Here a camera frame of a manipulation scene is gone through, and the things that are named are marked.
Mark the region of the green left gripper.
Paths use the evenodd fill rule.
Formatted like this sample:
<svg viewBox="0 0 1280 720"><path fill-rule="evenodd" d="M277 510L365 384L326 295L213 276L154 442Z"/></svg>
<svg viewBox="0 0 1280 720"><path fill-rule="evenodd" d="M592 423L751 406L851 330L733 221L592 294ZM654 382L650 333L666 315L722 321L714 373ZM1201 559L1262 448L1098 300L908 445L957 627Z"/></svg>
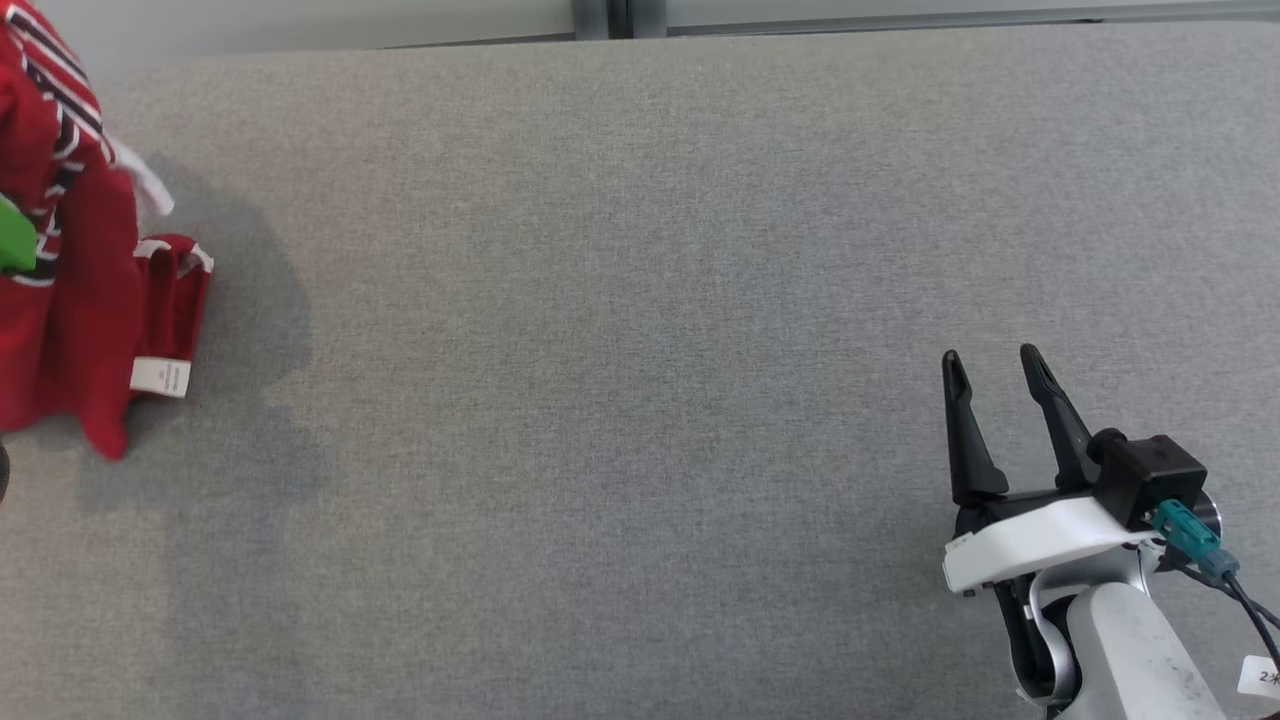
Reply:
<svg viewBox="0 0 1280 720"><path fill-rule="evenodd" d="M37 266L38 232L8 196L1 196L0 205L1 273L29 273Z"/></svg>

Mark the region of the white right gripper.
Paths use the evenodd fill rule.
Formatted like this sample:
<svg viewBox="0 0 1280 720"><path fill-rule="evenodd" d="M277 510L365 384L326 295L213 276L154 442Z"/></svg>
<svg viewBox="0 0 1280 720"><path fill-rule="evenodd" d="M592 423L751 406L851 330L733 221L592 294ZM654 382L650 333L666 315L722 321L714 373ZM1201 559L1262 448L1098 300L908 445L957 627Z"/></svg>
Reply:
<svg viewBox="0 0 1280 720"><path fill-rule="evenodd" d="M1056 488L1089 489L1100 474L1098 462L1088 455L1092 434L1034 345L1021 345L1020 361L1050 436L1059 468ZM972 383L957 351L945 352L941 366L952 501L978 506L1004 497L1009 480L995 465L972 410ZM1094 498L1065 498L950 541L945 546L943 577L948 591L961 594L988 583L1075 564L1082 578L1074 583L1102 584L1108 579L1103 578L1105 570L1093 569L1093 557L1152 538L1152 530L1126 529Z"/></svg>

